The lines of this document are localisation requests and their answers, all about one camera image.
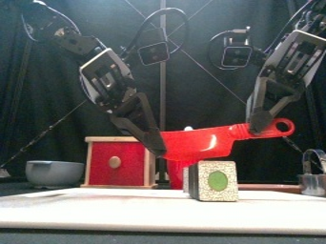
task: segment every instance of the grey ceramic bowl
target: grey ceramic bowl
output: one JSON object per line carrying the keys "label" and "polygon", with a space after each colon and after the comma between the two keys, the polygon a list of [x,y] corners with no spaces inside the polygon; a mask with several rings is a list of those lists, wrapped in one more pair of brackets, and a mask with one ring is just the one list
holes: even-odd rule
{"label": "grey ceramic bowl", "polygon": [[64,161],[27,161],[25,176],[36,188],[76,186],[84,172],[84,164]]}

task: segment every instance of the white tabletop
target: white tabletop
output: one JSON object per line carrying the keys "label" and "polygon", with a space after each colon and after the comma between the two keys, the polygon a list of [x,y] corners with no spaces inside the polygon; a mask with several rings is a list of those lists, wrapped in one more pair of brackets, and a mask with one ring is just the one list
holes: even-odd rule
{"label": "white tabletop", "polygon": [[239,191],[202,202],[176,190],[75,188],[0,198],[0,228],[326,234],[326,198]]}

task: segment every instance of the black curtain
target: black curtain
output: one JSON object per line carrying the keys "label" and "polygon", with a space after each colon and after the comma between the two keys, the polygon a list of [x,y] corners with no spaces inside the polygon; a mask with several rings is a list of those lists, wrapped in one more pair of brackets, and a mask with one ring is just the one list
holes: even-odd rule
{"label": "black curtain", "polygon": [[[299,8],[306,1],[292,1]],[[160,8],[159,0],[47,0],[44,3],[75,22],[83,35],[92,35],[116,53],[131,41],[144,16]],[[166,130],[224,126],[244,122],[246,101],[258,68],[220,71],[206,59],[210,38],[219,32],[251,27],[254,45],[266,49],[290,17],[287,1],[274,0],[174,0],[167,7],[180,8],[190,17],[190,38],[183,50],[167,62]],[[19,11],[3,8],[0,14],[0,133],[1,163],[84,101],[75,61],[56,47],[32,43],[21,28]],[[182,28],[167,16],[167,33],[176,43]],[[149,98],[159,121],[159,65],[132,67],[137,90]],[[295,123],[290,137],[302,150],[325,148],[325,66],[312,82],[312,101],[318,128],[312,125],[306,95],[279,116]],[[314,131],[319,131],[318,142]],[[85,163],[85,136],[117,136],[108,115],[85,103],[47,136],[7,166],[12,175],[24,175],[27,160],[64,160]],[[243,182],[292,182],[302,172],[300,153],[282,138],[236,141],[227,158],[236,162]]]}

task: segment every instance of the red dustpan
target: red dustpan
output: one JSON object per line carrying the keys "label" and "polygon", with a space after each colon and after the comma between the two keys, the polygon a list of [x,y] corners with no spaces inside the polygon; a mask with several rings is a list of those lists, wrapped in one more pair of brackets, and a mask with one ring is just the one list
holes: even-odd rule
{"label": "red dustpan", "polygon": [[[286,132],[278,126],[286,125]],[[248,133],[248,124],[214,127],[194,131],[162,132],[167,147],[163,157],[174,161],[198,161],[230,155],[235,140],[288,136],[294,132],[294,124],[278,118],[259,135]]]}

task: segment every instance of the red wooden box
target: red wooden box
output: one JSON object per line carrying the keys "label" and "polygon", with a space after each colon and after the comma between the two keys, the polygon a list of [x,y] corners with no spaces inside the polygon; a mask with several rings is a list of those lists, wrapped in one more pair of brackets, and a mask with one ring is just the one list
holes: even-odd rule
{"label": "red wooden box", "polygon": [[81,187],[153,188],[155,156],[129,136],[87,137],[85,182]]}

